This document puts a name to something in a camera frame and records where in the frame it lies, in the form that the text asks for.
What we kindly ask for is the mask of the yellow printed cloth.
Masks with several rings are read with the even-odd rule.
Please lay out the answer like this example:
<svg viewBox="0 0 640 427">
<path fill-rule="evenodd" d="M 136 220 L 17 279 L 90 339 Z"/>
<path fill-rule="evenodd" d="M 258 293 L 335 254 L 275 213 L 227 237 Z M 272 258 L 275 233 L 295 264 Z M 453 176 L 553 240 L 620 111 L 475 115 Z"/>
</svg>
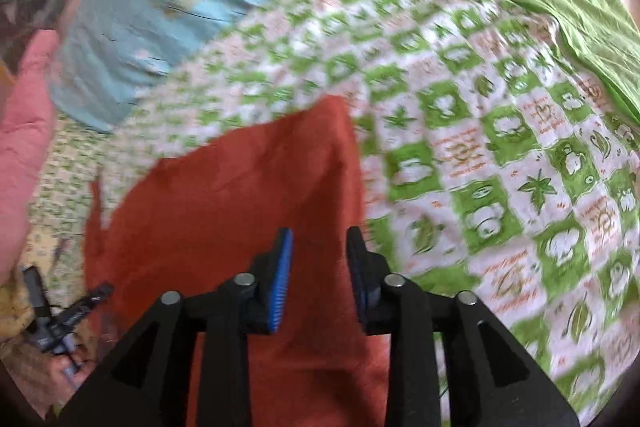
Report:
<svg viewBox="0 0 640 427">
<path fill-rule="evenodd" d="M 51 228 L 35 225 L 29 231 L 16 267 L 12 270 L 9 280 L 1 286 L 0 338 L 2 343 L 23 332 L 34 317 L 23 271 L 33 265 L 44 279 L 58 261 L 60 257 L 58 250 L 61 245 L 62 239 L 56 237 Z"/>
</svg>

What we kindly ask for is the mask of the rust red knit garment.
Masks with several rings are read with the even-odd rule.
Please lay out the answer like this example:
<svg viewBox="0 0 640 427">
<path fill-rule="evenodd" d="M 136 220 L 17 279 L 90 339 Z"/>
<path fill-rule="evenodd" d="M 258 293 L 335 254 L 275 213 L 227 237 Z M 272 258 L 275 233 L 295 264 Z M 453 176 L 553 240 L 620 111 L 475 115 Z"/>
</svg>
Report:
<svg viewBox="0 0 640 427">
<path fill-rule="evenodd" d="M 383 424 L 388 342 L 360 329 L 345 254 L 347 230 L 362 217 L 362 188 L 342 98 L 326 96 L 303 112 L 160 160 L 108 225 L 101 221 L 105 184 L 92 189 L 85 278 L 112 284 L 107 311 L 120 329 L 164 291 L 211 291 L 290 229 L 282 325 L 248 342 L 254 422 Z"/>
</svg>

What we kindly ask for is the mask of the green white patterned bedsheet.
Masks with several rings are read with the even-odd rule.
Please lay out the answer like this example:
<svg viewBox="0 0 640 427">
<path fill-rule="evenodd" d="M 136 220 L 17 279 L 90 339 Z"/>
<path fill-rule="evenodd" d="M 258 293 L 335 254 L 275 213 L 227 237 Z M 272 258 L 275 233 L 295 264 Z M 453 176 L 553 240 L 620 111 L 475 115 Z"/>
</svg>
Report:
<svg viewBox="0 0 640 427">
<path fill-rule="evenodd" d="M 67 241 L 54 301 L 84 286 L 92 179 L 108 223 L 160 158 L 326 94 L 355 125 L 372 244 L 430 291 L 477 291 L 591 421 L 639 351 L 639 121 L 511 0 L 270 0 L 119 126 L 58 118 L 32 204 Z"/>
</svg>

